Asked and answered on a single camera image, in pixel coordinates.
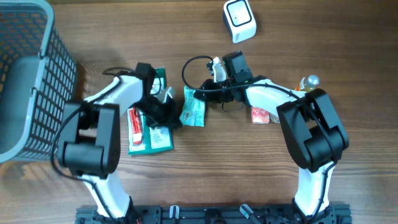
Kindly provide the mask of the green white gloves package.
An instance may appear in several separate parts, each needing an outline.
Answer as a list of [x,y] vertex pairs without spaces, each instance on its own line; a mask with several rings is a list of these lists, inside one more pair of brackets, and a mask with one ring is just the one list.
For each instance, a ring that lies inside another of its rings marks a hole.
[[130,156],[157,154],[160,152],[172,150],[172,134],[168,127],[150,128],[146,126],[146,117],[144,114],[136,109],[141,117],[141,125],[143,130],[143,142],[141,145],[132,146],[129,140],[129,126],[128,126],[128,154]]

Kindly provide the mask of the red coffee stick sachet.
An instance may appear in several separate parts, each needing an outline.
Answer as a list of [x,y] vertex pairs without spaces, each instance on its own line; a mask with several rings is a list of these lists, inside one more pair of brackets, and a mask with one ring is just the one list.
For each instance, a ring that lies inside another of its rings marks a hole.
[[127,121],[129,126],[130,144],[132,146],[141,145],[143,142],[141,117],[135,107],[128,109]]

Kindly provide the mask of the mint green sachet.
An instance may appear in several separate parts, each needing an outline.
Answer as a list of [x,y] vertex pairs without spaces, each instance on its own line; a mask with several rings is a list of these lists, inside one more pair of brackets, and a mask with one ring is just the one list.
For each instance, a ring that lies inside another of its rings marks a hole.
[[184,104],[180,121],[184,126],[205,126],[205,102],[194,97],[195,90],[184,87]]

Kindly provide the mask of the small orange box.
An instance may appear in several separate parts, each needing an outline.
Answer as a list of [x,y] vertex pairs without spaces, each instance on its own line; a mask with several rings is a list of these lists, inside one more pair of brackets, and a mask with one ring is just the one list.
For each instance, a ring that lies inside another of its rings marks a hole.
[[261,108],[252,107],[251,120],[253,124],[269,124],[269,112]]

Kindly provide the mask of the green lid jar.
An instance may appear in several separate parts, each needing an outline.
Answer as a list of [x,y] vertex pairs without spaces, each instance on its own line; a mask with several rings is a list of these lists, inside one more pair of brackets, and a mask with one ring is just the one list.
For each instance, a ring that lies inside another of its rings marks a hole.
[[270,117],[270,120],[271,120],[273,123],[280,123],[280,120],[279,120],[279,117],[278,117],[278,116],[276,116],[276,115],[270,113],[270,114],[269,114],[269,117]]

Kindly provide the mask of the yellow oil bottle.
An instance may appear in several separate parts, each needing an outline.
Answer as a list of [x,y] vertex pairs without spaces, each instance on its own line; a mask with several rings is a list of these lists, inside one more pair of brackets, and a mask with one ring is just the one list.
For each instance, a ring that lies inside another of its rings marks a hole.
[[306,91],[310,92],[320,84],[320,80],[316,75],[309,75],[308,77],[303,77],[300,83],[296,86],[296,91]]

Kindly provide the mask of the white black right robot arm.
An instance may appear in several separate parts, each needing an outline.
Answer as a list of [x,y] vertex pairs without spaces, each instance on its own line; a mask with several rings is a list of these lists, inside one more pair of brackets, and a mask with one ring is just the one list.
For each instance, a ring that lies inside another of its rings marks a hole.
[[241,51],[207,59],[212,78],[195,89],[196,99],[242,102],[266,110],[279,120],[288,152],[299,168],[298,189],[285,220],[336,220],[332,213],[335,207],[328,200],[330,177],[349,139],[328,94],[319,88],[291,90],[265,76],[254,76]]

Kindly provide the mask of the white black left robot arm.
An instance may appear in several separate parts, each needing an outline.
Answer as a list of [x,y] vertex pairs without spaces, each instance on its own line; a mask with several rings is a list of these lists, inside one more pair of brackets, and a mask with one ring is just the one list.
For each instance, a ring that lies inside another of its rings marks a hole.
[[182,123],[175,100],[164,90],[152,95],[157,76],[149,63],[134,69],[113,67],[104,75],[114,80],[99,93],[83,101],[68,101],[63,121],[53,138],[50,162],[61,176],[82,181],[94,198],[97,209],[90,218],[100,223],[141,223],[132,198],[124,190],[116,168],[121,153],[120,117],[136,107],[148,117],[150,128],[178,129]]

